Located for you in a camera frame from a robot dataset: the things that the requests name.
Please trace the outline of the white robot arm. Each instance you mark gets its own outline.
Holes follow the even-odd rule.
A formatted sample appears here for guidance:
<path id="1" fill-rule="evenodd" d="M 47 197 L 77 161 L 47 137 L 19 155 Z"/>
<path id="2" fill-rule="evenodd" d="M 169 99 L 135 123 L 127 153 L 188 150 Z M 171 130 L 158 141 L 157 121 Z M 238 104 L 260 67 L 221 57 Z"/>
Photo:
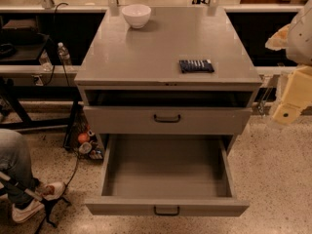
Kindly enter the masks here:
<path id="1" fill-rule="evenodd" d="M 287 59 L 297 63 L 271 114 L 275 123 L 288 125 L 312 102 L 312 0 L 306 2 L 289 24 L 274 33 L 265 47 L 273 51 L 285 49 Z"/>

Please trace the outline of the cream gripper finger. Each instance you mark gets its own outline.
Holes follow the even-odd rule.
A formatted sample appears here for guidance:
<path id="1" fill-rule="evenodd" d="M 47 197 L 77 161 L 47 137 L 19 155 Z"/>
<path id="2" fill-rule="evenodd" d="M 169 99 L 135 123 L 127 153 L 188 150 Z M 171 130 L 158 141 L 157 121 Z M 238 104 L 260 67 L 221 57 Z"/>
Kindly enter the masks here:
<path id="1" fill-rule="evenodd" d="M 288 75 L 281 100 L 272 120 L 281 125 L 294 122 L 312 103 L 312 67 L 300 65 Z"/>
<path id="2" fill-rule="evenodd" d="M 265 43 L 269 50 L 280 51 L 288 47 L 289 25 L 285 25 L 275 32 Z"/>

